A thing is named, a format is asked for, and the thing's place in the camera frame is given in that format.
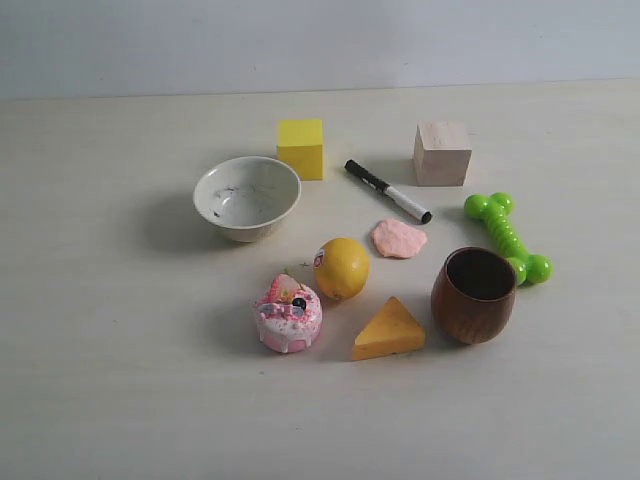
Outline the pink putty blob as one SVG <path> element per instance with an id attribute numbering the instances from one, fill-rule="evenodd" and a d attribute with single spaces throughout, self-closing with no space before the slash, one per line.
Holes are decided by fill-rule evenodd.
<path id="1" fill-rule="evenodd" d="M 425 232 L 391 218 L 376 225 L 371 239 L 380 255 L 396 259 L 415 257 L 428 242 Z"/>

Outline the yellow lemon with sticker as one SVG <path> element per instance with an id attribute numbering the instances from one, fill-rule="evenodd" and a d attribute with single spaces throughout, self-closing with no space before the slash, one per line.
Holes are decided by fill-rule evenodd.
<path id="1" fill-rule="evenodd" d="M 329 298 L 353 298 L 365 287 L 370 273 L 370 257 L 364 246 L 352 238 L 335 238 L 315 254 L 316 283 Z"/>

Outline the pink toy cake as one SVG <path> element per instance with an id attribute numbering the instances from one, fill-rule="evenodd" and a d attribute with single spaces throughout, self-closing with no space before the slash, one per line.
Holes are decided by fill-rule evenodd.
<path id="1" fill-rule="evenodd" d="M 281 354 L 308 349 L 319 336 L 323 322 L 317 293 L 287 273 L 274 278 L 254 303 L 253 312 L 260 342 Z"/>

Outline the black and white marker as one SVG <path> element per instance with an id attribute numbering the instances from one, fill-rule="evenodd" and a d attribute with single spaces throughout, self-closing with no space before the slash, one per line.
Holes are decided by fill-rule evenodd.
<path id="1" fill-rule="evenodd" d="M 371 189 L 378 192 L 380 195 L 390 199 L 401 210 L 415 219 L 419 224 L 426 225 L 431 221 L 432 214 L 429 210 L 409 198 L 404 193 L 397 190 L 395 187 L 391 186 L 386 181 L 371 173 L 355 160 L 347 160 L 344 165 L 344 169 L 349 174 L 351 174 L 364 184 L 368 185 Z"/>

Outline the white ceramic bowl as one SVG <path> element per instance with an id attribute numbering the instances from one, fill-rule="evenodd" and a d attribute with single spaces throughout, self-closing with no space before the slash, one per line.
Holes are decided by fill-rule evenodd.
<path id="1" fill-rule="evenodd" d="M 262 156 L 226 160 L 204 174 L 193 191 L 199 215 L 225 238 L 259 241 L 275 231 L 301 197 L 298 174 Z"/>

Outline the yellow foam cube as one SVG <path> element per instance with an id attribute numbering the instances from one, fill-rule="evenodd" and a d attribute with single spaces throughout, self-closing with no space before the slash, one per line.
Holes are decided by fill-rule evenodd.
<path id="1" fill-rule="evenodd" d="M 303 181 L 324 179 L 324 128 L 319 118 L 279 122 L 277 157 Z"/>

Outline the orange cheese wedge toy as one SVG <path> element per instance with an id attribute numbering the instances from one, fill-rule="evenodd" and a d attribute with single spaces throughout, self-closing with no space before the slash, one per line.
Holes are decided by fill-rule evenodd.
<path id="1" fill-rule="evenodd" d="M 354 340 L 351 360 L 404 354 L 424 347 L 426 332 L 395 296 L 391 296 Z"/>

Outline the light wooden cube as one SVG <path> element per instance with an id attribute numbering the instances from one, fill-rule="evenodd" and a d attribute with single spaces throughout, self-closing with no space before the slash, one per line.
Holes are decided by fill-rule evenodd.
<path id="1" fill-rule="evenodd" d="M 418 124 L 413 165 L 418 186 L 457 187 L 466 180 L 472 147 L 463 122 Z"/>

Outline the brown wooden cup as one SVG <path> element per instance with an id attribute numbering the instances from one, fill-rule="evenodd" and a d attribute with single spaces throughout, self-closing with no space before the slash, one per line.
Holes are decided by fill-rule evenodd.
<path id="1" fill-rule="evenodd" d="M 480 247 L 463 247 L 444 261 L 431 291 L 435 323 L 466 344 L 488 342 L 508 323 L 517 277 L 506 259 Z"/>

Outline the green rubber bone toy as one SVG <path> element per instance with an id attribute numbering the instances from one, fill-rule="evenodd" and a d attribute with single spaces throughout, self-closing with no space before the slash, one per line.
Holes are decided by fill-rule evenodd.
<path id="1" fill-rule="evenodd" d="M 513 199 L 506 192 L 490 196 L 473 194 L 464 202 L 465 214 L 486 226 L 499 252 L 514 269 L 517 285 L 545 283 L 552 277 L 553 263 L 548 257 L 530 253 L 526 248 L 511 224 L 513 208 Z"/>

